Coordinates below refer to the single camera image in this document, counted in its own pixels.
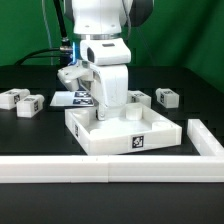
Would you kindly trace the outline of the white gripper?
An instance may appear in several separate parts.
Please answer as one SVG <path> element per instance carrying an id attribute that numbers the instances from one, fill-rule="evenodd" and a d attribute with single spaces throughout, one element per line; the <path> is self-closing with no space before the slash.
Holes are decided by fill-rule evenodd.
<path id="1" fill-rule="evenodd" d="M 80 55 L 93 72 L 90 91 L 98 102 L 96 117 L 104 121 L 109 109 L 121 108 L 127 102 L 126 64 L 131 61 L 131 52 L 122 38 L 82 40 Z"/>

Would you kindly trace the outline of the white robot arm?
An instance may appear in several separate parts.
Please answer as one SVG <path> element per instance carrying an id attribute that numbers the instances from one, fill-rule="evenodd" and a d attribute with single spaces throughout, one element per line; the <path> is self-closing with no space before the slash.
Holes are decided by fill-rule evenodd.
<path id="1" fill-rule="evenodd" d="M 131 51 L 120 36 L 122 28 L 142 25 L 152 14 L 154 0 L 65 0 L 66 12 L 80 37 L 80 58 L 68 68 L 73 81 L 86 81 L 98 102 L 97 117 L 127 102 Z"/>

